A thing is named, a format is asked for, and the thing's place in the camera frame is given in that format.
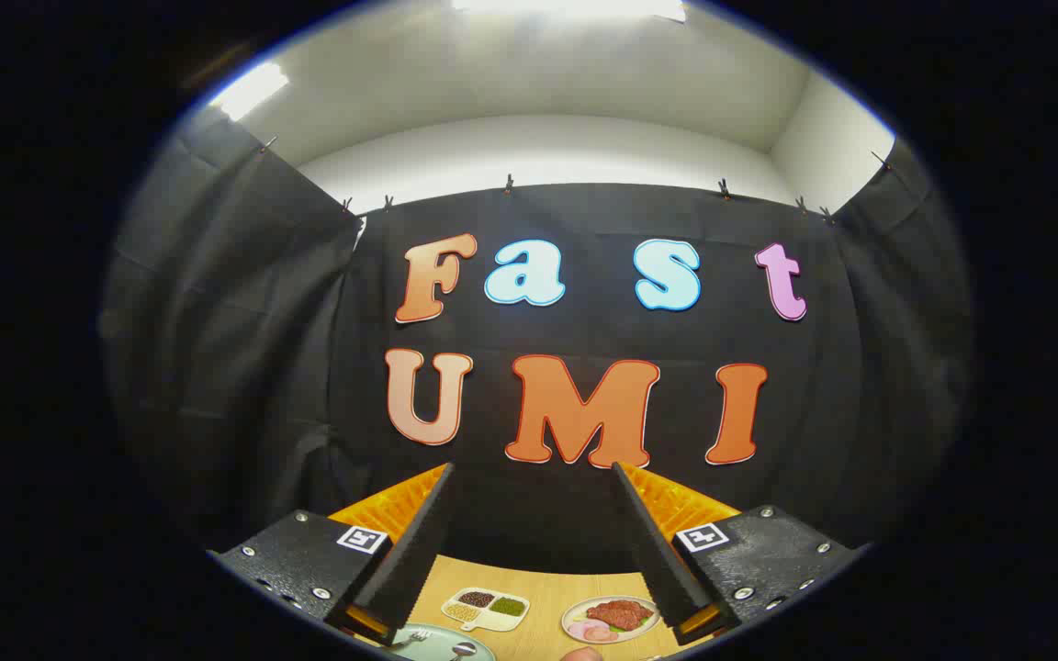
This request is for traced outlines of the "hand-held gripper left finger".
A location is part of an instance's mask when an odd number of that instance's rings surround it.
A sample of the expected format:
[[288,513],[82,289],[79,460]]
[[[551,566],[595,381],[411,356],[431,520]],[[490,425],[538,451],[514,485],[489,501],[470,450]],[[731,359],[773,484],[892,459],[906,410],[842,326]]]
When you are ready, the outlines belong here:
[[455,466],[428,469],[336,513],[295,510],[209,557],[324,626],[394,644],[455,507]]

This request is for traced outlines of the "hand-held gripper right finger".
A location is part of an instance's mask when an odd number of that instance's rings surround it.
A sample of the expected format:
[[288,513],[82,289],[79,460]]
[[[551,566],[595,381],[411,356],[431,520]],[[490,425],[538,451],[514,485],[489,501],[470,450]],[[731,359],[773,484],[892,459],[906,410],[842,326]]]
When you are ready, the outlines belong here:
[[613,465],[625,541],[677,644],[786,610],[865,556],[788,510],[735,510],[663,476]]

